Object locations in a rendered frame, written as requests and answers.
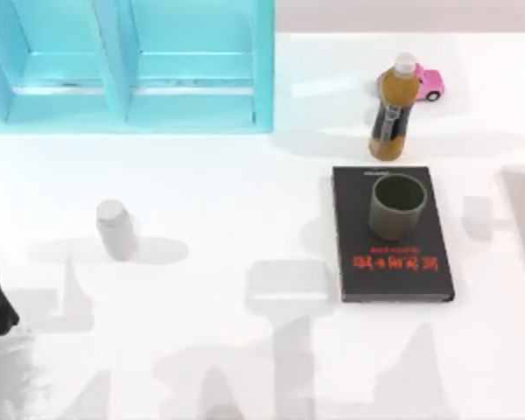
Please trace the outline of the dark grey cup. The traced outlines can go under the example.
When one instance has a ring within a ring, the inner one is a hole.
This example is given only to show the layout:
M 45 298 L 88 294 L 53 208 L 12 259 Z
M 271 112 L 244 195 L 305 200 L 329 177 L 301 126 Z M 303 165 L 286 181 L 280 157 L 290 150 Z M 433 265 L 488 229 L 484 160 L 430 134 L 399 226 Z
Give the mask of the dark grey cup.
M 417 225 L 427 202 L 427 190 L 415 177 L 381 176 L 371 189 L 368 226 L 384 241 L 400 241 Z

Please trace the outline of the small white bottle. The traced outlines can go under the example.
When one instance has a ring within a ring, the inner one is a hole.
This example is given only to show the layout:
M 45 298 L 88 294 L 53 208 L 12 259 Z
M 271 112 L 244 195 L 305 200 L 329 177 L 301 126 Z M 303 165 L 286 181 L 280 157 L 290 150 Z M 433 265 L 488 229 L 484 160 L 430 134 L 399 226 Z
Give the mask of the small white bottle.
M 137 252 L 138 239 L 130 213 L 122 202 L 105 199 L 95 209 L 96 227 L 108 255 L 128 261 Z

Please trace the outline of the black book with red lettering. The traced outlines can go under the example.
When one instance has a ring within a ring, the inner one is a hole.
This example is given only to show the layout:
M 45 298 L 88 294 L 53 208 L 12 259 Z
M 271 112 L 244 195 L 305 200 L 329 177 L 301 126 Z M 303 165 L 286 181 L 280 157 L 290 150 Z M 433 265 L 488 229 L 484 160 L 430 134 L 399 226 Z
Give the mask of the black book with red lettering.
M 425 188 L 425 209 L 400 241 L 384 241 L 369 228 L 376 180 L 390 173 Z M 340 298 L 352 302 L 450 302 L 455 291 L 426 166 L 337 166 L 332 169 Z

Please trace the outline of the amber bottle with dark label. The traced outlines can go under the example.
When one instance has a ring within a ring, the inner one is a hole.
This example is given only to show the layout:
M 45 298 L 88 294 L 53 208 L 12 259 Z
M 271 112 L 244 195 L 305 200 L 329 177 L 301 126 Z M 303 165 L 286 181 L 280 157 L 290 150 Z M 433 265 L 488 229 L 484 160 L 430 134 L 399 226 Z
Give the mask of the amber bottle with dark label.
M 416 57 L 409 52 L 399 53 L 381 77 L 380 107 L 368 145 L 373 157 L 395 161 L 401 156 L 419 87 Z

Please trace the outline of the light blue rack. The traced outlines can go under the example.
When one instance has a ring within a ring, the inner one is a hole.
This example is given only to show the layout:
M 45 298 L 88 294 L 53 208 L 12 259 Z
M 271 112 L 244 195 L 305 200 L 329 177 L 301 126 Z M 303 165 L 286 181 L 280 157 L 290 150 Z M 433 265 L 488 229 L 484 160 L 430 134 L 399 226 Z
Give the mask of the light blue rack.
M 0 133 L 266 133 L 276 0 L 0 0 Z

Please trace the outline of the pink toy car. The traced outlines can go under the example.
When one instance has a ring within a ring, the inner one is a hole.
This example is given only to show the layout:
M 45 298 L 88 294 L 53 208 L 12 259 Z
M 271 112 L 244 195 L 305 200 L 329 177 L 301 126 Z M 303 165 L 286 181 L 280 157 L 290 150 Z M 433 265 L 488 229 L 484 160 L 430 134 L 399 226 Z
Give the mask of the pink toy car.
M 434 102 L 445 93 L 438 70 L 424 69 L 403 54 L 377 81 L 377 93 L 384 105 L 411 106 L 416 100 Z

